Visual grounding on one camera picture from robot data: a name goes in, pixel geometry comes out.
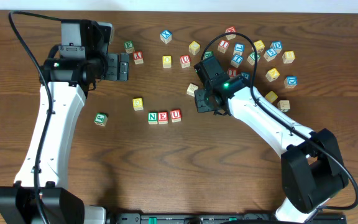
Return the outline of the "green N wooden block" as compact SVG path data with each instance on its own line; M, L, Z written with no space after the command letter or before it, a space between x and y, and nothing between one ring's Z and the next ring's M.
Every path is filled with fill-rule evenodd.
M157 112L148 113L147 119L148 119L149 124L157 124L158 123L158 113Z

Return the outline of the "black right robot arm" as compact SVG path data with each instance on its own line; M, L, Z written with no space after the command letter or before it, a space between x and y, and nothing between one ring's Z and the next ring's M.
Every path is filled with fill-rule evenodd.
M286 198L275 212L278 221L310 221L348 186L351 176L331 131L315 132L292 120L241 75L202 75L200 80L203 88L195 91L198 112L223 110L251 127L280 157Z

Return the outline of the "red E wooden block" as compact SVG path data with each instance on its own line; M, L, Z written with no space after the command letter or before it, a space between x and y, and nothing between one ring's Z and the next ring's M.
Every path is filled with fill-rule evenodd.
M167 124L168 123L168 113L166 111L158 112L157 113L158 118L158 124Z

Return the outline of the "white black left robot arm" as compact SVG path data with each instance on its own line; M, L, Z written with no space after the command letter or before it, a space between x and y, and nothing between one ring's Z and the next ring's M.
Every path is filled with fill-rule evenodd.
M85 205L68 191L68 161L76 122L96 79L126 81L129 55L56 58L41 67L40 107L25 161L13 186L0 187L6 223L114 223L104 208Z

